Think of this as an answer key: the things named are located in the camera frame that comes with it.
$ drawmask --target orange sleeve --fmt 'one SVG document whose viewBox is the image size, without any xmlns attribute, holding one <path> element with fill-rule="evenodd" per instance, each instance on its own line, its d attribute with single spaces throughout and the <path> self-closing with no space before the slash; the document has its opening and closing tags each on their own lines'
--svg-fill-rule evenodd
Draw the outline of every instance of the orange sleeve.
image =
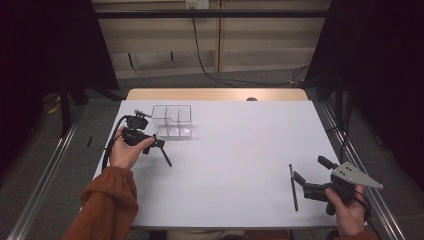
<svg viewBox="0 0 424 240">
<path fill-rule="evenodd" d="M 81 203 L 81 211 L 62 239 L 126 239 L 138 212 L 132 172 L 107 167 L 84 189 Z"/>
<path fill-rule="evenodd" d="M 355 236 L 336 237 L 336 238 L 334 238 L 334 240 L 378 240 L 378 238 L 376 236 L 372 235 L 368 231 L 363 231 L 363 232 L 356 234 Z"/>
</svg>

